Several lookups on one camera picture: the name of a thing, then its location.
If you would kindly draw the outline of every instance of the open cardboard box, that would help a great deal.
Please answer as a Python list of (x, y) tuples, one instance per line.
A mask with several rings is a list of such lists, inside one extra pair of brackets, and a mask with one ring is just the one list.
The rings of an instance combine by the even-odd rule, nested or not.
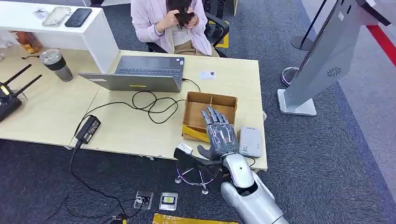
[(224, 114), (230, 124), (235, 124), (235, 113), (238, 99), (231, 96), (223, 96), (203, 92), (188, 92), (185, 102), (182, 136), (185, 139), (202, 140), (209, 142), (206, 134), (206, 123), (201, 110), (206, 111), (211, 106)]

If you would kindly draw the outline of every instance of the black router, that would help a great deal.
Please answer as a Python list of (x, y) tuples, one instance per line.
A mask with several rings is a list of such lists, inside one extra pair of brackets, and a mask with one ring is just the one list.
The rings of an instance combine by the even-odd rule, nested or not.
[(5, 83), (0, 82), (0, 121), (4, 120), (8, 117), (12, 112), (16, 111), (18, 107), (22, 105), (22, 102), (17, 98), (19, 94), (25, 91), (29, 86), (31, 86), (35, 81), (42, 77), (42, 75), (37, 76), (34, 78), (30, 83), (24, 86), (22, 89), (18, 90), (17, 92), (12, 92), (8, 84), (16, 79), (20, 74), (30, 68), (32, 65), (29, 64), (21, 71), (16, 73), (12, 76), (9, 80)]

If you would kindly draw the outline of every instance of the black phone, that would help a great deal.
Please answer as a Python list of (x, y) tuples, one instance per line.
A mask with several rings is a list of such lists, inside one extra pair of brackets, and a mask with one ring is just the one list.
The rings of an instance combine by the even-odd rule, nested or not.
[(67, 27), (81, 27), (91, 14), (90, 8), (78, 8), (64, 24)]

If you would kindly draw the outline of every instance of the travel mug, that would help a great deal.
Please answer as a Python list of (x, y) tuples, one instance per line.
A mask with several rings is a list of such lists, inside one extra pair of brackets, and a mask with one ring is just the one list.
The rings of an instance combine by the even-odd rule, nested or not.
[(64, 60), (59, 50), (47, 50), (40, 55), (40, 61), (64, 82), (69, 82), (73, 79), (69, 67), (67, 67), (66, 61)]

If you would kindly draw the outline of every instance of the floor socket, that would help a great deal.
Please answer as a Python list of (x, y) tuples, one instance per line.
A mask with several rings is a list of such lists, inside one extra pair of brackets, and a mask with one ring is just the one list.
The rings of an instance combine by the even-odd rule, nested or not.
[(145, 200), (143, 200), (143, 204), (139, 203), (138, 200), (135, 200), (134, 209), (141, 208), (143, 210), (149, 210), (151, 208), (151, 202), (153, 201), (153, 192), (152, 191), (140, 190), (136, 193), (136, 198), (137, 197), (142, 197)]
[(177, 206), (177, 193), (162, 192), (160, 210), (175, 211)]

